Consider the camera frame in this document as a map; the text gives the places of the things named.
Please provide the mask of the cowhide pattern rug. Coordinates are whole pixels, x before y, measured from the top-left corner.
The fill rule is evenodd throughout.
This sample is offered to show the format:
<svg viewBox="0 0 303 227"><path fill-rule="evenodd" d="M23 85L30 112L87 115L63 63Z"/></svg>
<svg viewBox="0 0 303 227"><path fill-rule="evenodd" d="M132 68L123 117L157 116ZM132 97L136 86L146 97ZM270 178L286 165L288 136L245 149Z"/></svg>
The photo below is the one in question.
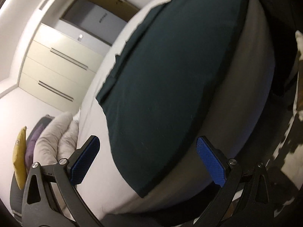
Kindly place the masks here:
<svg viewBox="0 0 303 227"><path fill-rule="evenodd" d="M298 48L295 66L298 75L293 115L283 140L266 164L275 217L295 200L302 189L302 33L296 31L295 37Z"/></svg>

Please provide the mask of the purple pillow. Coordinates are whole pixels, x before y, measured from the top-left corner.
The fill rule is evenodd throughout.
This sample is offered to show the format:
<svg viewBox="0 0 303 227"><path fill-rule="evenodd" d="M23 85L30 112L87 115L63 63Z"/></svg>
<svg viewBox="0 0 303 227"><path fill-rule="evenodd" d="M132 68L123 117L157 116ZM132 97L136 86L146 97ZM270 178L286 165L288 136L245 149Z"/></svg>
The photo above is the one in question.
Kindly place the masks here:
<svg viewBox="0 0 303 227"><path fill-rule="evenodd" d="M49 123L54 119L53 116L46 115L43 116L35 125L31 133L26 140L26 153L25 153L25 166L26 170L29 171L31 165L33 164L33 152L35 144L44 131L44 129L49 125Z"/></svg>

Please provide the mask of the beige puffy duvet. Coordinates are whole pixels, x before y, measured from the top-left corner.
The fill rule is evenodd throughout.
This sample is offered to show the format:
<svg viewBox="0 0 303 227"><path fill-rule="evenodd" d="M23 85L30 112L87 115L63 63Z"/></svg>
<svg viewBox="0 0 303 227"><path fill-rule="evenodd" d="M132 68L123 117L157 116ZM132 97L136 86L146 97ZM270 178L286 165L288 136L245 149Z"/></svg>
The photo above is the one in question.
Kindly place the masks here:
<svg viewBox="0 0 303 227"><path fill-rule="evenodd" d="M78 134L79 122L70 112L56 116L36 141L33 161L48 166L68 159L76 150Z"/></svg>

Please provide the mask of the brown wooden door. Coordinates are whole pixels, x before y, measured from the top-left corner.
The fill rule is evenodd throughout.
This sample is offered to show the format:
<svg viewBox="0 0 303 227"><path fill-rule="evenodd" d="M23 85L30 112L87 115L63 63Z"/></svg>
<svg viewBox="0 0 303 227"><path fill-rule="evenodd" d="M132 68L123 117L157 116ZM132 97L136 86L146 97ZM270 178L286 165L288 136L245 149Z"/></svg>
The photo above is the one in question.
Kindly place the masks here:
<svg viewBox="0 0 303 227"><path fill-rule="evenodd" d="M127 0L88 0L109 12L113 13L120 19L129 22L132 17L134 17L140 9L135 5L131 4Z"/></svg>

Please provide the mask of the white bed mattress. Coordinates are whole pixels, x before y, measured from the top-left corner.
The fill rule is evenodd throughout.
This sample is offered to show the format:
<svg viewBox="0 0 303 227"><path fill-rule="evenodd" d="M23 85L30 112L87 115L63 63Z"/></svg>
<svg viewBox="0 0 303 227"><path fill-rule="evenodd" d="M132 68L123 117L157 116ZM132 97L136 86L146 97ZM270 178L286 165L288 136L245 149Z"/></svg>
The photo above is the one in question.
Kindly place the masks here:
<svg viewBox="0 0 303 227"><path fill-rule="evenodd" d="M116 56L150 10L170 1L153 0L128 22L101 63L81 105L77 144L83 145L95 135L99 138L100 150L77 191L98 219L109 214L167 208L196 196L211 183L197 154L197 138L205 136L226 157L236 156L254 130L270 92L275 61L268 25L259 0L249 0L245 25L231 65L202 127L176 166L145 197L140 197L115 165L106 116L96 96L113 69Z"/></svg>

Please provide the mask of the yellow pillow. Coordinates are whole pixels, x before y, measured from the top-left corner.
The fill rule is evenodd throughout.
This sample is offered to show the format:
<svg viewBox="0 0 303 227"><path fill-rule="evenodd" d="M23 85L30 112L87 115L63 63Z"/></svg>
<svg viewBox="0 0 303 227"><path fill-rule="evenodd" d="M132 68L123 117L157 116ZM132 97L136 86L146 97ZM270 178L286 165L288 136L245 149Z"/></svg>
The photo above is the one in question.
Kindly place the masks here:
<svg viewBox="0 0 303 227"><path fill-rule="evenodd" d="M26 130L27 127L24 126L16 139L12 162L14 167L14 175L17 182L17 186L20 190L23 190L27 180L27 171L25 165L25 153L26 153Z"/></svg>

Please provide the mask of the dark grey headboard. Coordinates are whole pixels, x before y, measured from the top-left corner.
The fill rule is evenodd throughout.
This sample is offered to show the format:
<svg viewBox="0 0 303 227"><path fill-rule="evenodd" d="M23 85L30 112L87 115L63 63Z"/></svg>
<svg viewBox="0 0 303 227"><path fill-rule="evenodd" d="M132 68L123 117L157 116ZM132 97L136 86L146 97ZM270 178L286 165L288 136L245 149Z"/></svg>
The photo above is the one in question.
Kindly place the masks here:
<svg viewBox="0 0 303 227"><path fill-rule="evenodd" d="M22 205L24 189L20 189L13 174L10 187L10 207L15 220L22 225Z"/></svg>

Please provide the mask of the dark green knit sweater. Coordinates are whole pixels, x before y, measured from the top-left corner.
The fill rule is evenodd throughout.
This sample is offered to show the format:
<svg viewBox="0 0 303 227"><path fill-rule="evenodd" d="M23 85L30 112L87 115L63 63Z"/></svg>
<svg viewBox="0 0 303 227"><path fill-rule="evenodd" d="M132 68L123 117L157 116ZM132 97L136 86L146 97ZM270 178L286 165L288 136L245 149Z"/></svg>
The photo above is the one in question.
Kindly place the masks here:
<svg viewBox="0 0 303 227"><path fill-rule="evenodd" d="M231 65L249 0L171 0L126 42L96 99L111 154L145 197L184 156Z"/></svg>

